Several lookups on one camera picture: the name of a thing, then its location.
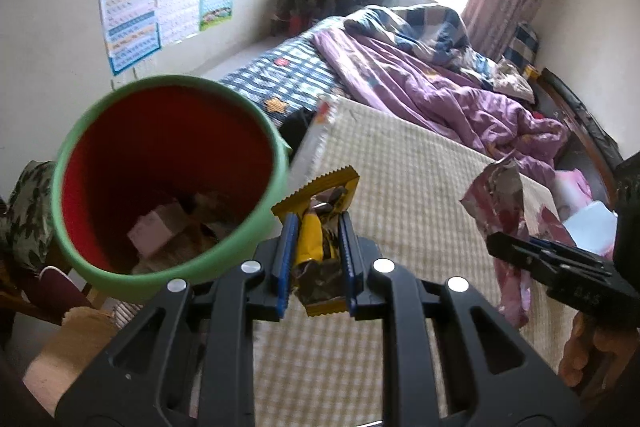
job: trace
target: pink blanket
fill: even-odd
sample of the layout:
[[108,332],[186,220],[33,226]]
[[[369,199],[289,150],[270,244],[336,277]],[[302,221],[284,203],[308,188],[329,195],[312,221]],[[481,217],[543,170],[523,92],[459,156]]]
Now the pink blanket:
[[445,78],[384,42],[331,28],[314,44],[358,102],[496,160],[513,153],[520,172],[547,187],[553,181],[553,158],[568,135],[556,120],[536,120],[505,95],[461,75]]

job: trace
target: plaid pillow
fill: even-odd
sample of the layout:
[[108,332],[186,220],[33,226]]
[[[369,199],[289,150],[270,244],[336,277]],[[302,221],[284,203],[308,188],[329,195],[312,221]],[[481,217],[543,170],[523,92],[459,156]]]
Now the plaid pillow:
[[528,64],[532,64],[538,52],[538,36],[526,22],[521,22],[516,28],[513,40],[504,52],[504,58],[513,63],[520,73]]

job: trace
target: camouflage fabric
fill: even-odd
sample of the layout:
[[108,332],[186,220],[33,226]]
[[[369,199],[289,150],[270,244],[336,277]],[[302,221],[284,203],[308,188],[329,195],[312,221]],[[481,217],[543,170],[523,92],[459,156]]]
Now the camouflage fabric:
[[54,162],[30,162],[15,185],[7,213],[0,217],[3,250],[34,272],[44,267],[53,239],[49,193],[54,166]]

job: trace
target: crumpled paper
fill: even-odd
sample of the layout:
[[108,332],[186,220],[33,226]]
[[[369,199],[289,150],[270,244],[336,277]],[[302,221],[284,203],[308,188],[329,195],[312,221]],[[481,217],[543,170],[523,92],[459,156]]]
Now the crumpled paper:
[[[485,239],[495,232],[504,232],[523,241],[529,240],[529,228],[524,218],[524,194],[518,164],[512,155],[488,165],[471,183],[460,200],[465,210],[476,220]],[[546,206],[538,213],[540,239],[575,247],[564,225]],[[529,322],[531,308],[531,275],[500,259],[494,258],[495,276],[500,286],[498,311],[515,328]]]

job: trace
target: trash can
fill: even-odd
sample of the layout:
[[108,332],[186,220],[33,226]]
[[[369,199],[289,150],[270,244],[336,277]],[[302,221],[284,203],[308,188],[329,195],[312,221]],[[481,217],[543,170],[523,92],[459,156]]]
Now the trash can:
[[[287,145],[266,115],[228,87],[156,76],[101,99],[66,137],[53,176],[52,215],[62,250],[96,289],[144,302],[167,281],[200,283],[254,254],[273,228],[287,183]],[[174,197],[216,191],[241,224],[184,264],[131,275],[127,232]]]

